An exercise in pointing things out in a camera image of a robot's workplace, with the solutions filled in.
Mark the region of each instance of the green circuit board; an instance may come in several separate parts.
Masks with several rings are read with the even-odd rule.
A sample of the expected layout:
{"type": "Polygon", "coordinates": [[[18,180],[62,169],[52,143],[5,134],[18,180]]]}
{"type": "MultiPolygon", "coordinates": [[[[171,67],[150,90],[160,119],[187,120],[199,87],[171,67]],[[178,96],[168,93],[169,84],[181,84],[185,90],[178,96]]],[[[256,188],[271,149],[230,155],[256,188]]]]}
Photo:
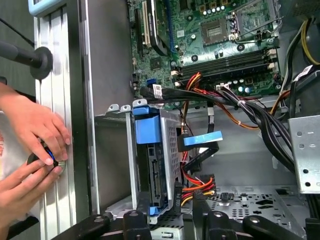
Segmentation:
{"type": "MultiPolygon", "coordinates": [[[[163,19],[164,14],[168,13],[167,8],[161,10],[158,8],[158,25],[163,36],[171,36],[169,45],[171,48],[174,46],[174,50],[170,51],[169,49],[168,56],[161,56],[152,47],[144,47],[143,56],[141,56],[138,49],[137,28],[140,28],[143,35],[145,28],[142,8],[145,1],[129,1],[130,22],[134,23],[136,20],[135,10],[138,10],[141,16],[141,24],[135,25],[131,29],[132,64],[134,77],[138,79],[133,81],[133,87],[137,98],[140,97],[140,87],[147,86],[148,80],[155,80],[154,83],[162,85],[163,88],[178,88],[179,86],[175,85],[177,76],[172,74],[173,67],[182,67],[183,69],[183,67],[196,66],[201,63],[277,47],[277,41],[273,36],[268,36],[257,42],[255,40],[257,31],[250,32],[270,21],[267,0],[255,1],[255,4],[241,10],[238,9],[248,0],[186,0],[187,7],[184,6],[184,9],[182,9],[180,0],[155,0],[156,4],[159,4],[159,1],[167,1],[169,4],[170,20],[163,19]],[[237,13],[237,18],[241,21],[241,26],[239,26],[241,34],[245,35],[245,41],[242,39],[241,42],[244,49],[241,51],[238,49],[239,43],[230,40],[232,26],[228,26],[230,23],[228,18],[232,16],[233,11],[237,13]],[[171,24],[171,28],[165,28],[165,21],[166,24],[171,24]],[[216,42],[212,41],[210,36],[216,36],[214,38],[216,42]],[[197,61],[193,61],[193,56],[197,56],[197,61]]],[[[266,24],[259,30],[271,32],[273,24],[266,24]]],[[[245,77],[230,77],[227,80],[217,79],[205,83],[204,86],[215,88],[231,83],[230,88],[240,96],[276,94],[279,92],[279,85],[274,78],[275,74],[279,74],[277,64],[276,62],[274,69],[268,72],[245,77]],[[243,91],[246,87],[250,88],[250,93],[243,91]]],[[[172,106],[166,104],[165,108],[171,109],[172,106]]]]}

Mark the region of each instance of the finger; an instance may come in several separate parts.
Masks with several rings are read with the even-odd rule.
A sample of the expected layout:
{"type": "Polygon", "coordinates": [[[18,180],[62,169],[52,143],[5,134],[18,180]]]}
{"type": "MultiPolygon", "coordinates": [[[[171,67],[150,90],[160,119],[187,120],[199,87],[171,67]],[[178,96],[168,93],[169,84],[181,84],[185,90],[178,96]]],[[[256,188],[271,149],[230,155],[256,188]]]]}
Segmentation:
{"type": "Polygon", "coordinates": [[[46,177],[36,186],[33,190],[31,190],[26,196],[24,201],[32,202],[34,200],[38,200],[51,186],[52,184],[59,178],[59,175],[62,173],[62,168],[60,166],[55,167],[46,177]]]}
{"type": "Polygon", "coordinates": [[[31,192],[53,169],[53,165],[40,168],[34,174],[26,178],[21,184],[9,190],[6,194],[11,201],[16,201],[31,192]]]}
{"type": "Polygon", "coordinates": [[[51,132],[45,125],[37,126],[37,128],[34,128],[32,132],[46,143],[57,159],[61,157],[62,151],[59,146],[59,142],[54,133],[51,132]]]}
{"type": "Polygon", "coordinates": [[[56,140],[59,143],[60,149],[61,149],[61,158],[62,160],[67,160],[68,159],[68,154],[67,154],[67,149],[66,149],[66,144],[63,139],[63,136],[60,134],[60,132],[57,130],[55,125],[52,122],[45,123],[44,124],[50,132],[55,136],[56,140]]]}
{"type": "Polygon", "coordinates": [[[51,156],[46,152],[44,147],[32,132],[28,131],[22,134],[20,135],[20,138],[27,145],[27,147],[45,164],[52,165],[54,163],[51,156]]]}
{"type": "Polygon", "coordinates": [[[33,161],[28,165],[27,163],[24,163],[11,175],[9,175],[3,181],[1,181],[0,192],[15,188],[16,186],[21,184],[21,182],[24,179],[26,179],[30,174],[33,174],[43,166],[45,166],[45,163],[41,160],[33,161]]]}
{"type": "Polygon", "coordinates": [[[70,145],[71,143],[70,133],[64,124],[64,120],[58,114],[54,114],[54,117],[52,118],[52,122],[61,133],[65,144],[70,145]]]}

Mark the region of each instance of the blue plastic tab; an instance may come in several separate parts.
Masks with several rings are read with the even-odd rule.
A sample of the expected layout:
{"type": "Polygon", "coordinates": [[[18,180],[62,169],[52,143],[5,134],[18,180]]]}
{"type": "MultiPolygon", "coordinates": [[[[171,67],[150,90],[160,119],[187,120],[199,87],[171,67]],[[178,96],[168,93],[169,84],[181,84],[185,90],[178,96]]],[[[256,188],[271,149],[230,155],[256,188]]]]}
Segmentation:
{"type": "Polygon", "coordinates": [[[155,144],[162,141],[160,116],[135,120],[137,144],[155,144]]]}
{"type": "Polygon", "coordinates": [[[134,116],[139,116],[139,115],[146,115],[146,114],[155,114],[158,113],[159,110],[154,107],[149,107],[149,106],[140,106],[140,107],[135,107],[132,110],[132,114],[134,116]]]}
{"type": "Polygon", "coordinates": [[[186,137],[184,139],[184,145],[191,146],[191,145],[195,145],[195,144],[203,144],[203,143],[208,143],[208,142],[221,141],[222,139],[223,138],[222,138],[221,131],[214,131],[214,132],[206,133],[206,134],[199,135],[199,136],[186,137]]]}
{"type": "Polygon", "coordinates": [[[29,13],[34,17],[44,17],[51,14],[62,5],[66,4],[66,0],[28,0],[29,13]]]}
{"type": "Polygon", "coordinates": [[[150,207],[150,216],[159,215],[159,209],[156,206],[150,207]]]}

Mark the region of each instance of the cable tie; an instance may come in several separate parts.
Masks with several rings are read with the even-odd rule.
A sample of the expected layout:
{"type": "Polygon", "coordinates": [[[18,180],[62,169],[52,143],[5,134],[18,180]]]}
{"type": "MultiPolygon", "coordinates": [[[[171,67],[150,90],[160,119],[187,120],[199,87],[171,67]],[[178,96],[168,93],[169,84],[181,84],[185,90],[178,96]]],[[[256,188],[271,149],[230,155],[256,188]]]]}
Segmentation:
{"type": "Polygon", "coordinates": [[[244,100],[239,100],[237,103],[238,107],[240,107],[240,104],[246,104],[246,102],[244,100]]]}

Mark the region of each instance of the person's right hand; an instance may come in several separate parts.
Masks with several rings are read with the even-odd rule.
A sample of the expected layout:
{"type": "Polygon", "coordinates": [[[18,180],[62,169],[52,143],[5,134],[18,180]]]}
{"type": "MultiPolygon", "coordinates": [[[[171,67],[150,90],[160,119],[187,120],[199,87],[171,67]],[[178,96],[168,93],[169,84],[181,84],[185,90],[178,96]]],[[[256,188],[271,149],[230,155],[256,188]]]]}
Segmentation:
{"type": "Polygon", "coordinates": [[[62,168],[45,166],[41,160],[24,163],[0,181],[0,229],[25,215],[53,185],[62,168]]]}

